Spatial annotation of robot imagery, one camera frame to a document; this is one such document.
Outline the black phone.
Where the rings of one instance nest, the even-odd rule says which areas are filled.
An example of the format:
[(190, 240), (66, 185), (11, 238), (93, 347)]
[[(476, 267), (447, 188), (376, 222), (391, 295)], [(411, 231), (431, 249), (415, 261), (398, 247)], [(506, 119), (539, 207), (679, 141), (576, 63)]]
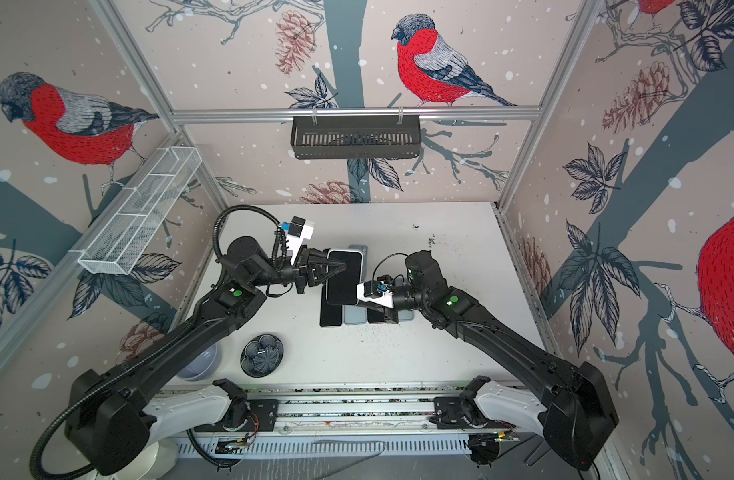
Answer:
[(334, 306), (355, 306), (356, 287), (362, 282), (364, 254), (359, 249), (331, 249), (327, 258), (344, 264), (345, 269), (327, 281), (326, 300)]
[(322, 328), (339, 327), (343, 324), (343, 307), (327, 302), (320, 306), (319, 325)]
[(367, 310), (367, 320), (370, 324), (392, 322), (391, 316), (387, 315), (384, 311), (377, 311), (372, 309)]

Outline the light blue phone case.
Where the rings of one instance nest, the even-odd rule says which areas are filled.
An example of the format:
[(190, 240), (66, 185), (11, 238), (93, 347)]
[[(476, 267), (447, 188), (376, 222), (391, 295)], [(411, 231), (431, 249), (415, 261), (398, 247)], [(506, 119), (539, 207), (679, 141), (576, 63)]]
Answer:
[(351, 245), (348, 246), (348, 248), (349, 249), (352, 249), (352, 250), (359, 250), (362, 253), (367, 253), (368, 252), (368, 246), (366, 246), (366, 245), (351, 244)]
[(414, 312), (410, 310), (400, 310), (397, 312), (399, 322), (411, 321), (414, 318)]
[(343, 306), (344, 325), (363, 325), (368, 322), (368, 310), (358, 306)]

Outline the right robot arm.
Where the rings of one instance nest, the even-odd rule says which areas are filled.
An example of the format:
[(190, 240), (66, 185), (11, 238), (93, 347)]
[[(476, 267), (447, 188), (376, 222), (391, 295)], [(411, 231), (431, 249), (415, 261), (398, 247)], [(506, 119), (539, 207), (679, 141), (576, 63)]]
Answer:
[(474, 425), (487, 420), (521, 426), (541, 436), (578, 471), (589, 470), (619, 423), (601, 372), (576, 366), (536, 346), (492, 315), (475, 297), (449, 285), (430, 251), (405, 258), (406, 282), (383, 276), (356, 288), (358, 301), (385, 315), (416, 310), (433, 328), (472, 345), (523, 385), (517, 391), (479, 376), (461, 405)]

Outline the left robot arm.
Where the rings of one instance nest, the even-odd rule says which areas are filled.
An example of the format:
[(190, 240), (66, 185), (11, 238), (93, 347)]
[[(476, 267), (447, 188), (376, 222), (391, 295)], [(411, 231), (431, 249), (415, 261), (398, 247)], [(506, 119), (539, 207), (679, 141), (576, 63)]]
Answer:
[(196, 303), (192, 316), (143, 353), (99, 374), (89, 370), (71, 389), (70, 405), (48, 427), (31, 457), (31, 473), (47, 475), (42, 453), (59, 427), (89, 464), (67, 473), (75, 479), (92, 470), (110, 475), (129, 465), (146, 447), (202, 425), (239, 428), (250, 419), (247, 394), (234, 382), (218, 379), (208, 387), (157, 407), (154, 397), (187, 365), (218, 341), (239, 330), (268, 299), (266, 288), (291, 286), (298, 292), (347, 271), (347, 264), (305, 245), (289, 249), (280, 238), (267, 255), (250, 236), (217, 250), (218, 283)]

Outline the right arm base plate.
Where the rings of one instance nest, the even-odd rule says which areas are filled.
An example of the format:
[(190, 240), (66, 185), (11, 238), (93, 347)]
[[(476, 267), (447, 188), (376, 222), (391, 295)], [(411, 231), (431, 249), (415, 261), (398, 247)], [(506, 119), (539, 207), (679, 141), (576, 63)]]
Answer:
[(498, 428), (512, 431), (515, 426), (500, 420), (486, 419), (459, 397), (435, 397), (433, 411), (428, 421), (439, 429), (484, 429)]

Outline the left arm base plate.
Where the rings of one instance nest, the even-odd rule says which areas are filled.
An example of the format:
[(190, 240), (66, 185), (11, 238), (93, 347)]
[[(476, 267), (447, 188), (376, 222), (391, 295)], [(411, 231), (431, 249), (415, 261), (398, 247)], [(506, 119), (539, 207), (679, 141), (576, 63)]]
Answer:
[(242, 409), (231, 407), (226, 416), (214, 424), (194, 428), (199, 433), (272, 432), (278, 416), (279, 401), (250, 399)]

